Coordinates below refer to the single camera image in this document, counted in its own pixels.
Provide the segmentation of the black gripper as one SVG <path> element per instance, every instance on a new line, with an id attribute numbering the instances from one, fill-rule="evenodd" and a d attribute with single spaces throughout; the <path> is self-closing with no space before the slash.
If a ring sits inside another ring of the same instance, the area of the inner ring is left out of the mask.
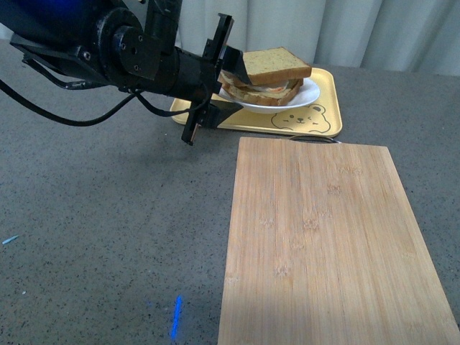
<path id="1" fill-rule="evenodd" d="M 206 42 L 202 55 L 178 50 L 179 71 L 172 95 L 190 101 L 188 118 L 181 139 L 192 145 L 199 127 L 216 129 L 231 115 L 243 109 L 238 103 L 211 100 L 218 93 L 222 70 L 236 76 L 245 84 L 252 82 L 244 64 L 244 53 L 226 45 L 234 20 L 228 14 L 220 14 L 213 39 Z"/>

